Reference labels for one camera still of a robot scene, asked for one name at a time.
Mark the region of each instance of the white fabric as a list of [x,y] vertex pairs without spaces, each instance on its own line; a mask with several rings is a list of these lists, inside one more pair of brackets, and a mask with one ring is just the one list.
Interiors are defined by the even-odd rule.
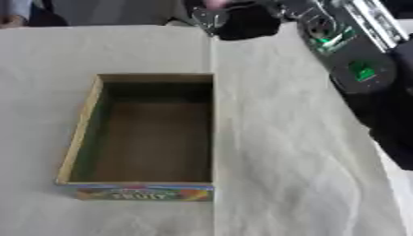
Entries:
[[295,25],[215,44],[216,235],[405,235],[367,131]]
[[[144,26],[0,38],[2,236],[406,235],[370,139],[292,24],[211,45],[198,29]],[[211,68],[214,205],[79,201],[53,186],[93,75]]]

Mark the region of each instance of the colorful packaging print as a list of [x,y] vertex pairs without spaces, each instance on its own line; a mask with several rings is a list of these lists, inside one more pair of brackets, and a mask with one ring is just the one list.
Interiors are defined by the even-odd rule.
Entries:
[[213,191],[203,189],[79,189],[80,199],[211,201]]

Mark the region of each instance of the open box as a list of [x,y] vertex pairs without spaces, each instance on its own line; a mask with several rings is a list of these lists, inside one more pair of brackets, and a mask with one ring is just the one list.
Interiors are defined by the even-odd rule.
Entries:
[[100,75],[57,183],[82,199],[210,201],[212,121],[212,75]]

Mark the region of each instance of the table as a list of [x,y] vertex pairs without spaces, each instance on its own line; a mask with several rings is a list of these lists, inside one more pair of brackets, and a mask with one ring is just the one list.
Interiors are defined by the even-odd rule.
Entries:
[[[406,235],[367,132],[292,24],[238,42],[154,26],[0,38],[2,235]],[[134,72],[215,74],[214,204],[79,201],[53,185],[93,75]]]

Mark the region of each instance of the hand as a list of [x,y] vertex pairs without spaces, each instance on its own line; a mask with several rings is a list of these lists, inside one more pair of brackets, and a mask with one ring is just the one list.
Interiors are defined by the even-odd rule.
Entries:
[[230,0],[204,0],[206,7],[210,9],[219,9],[224,7]]
[[22,27],[26,23],[26,19],[19,15],[11,15],[5,18],[2,18],[0,22],[0,29],[10,29]]

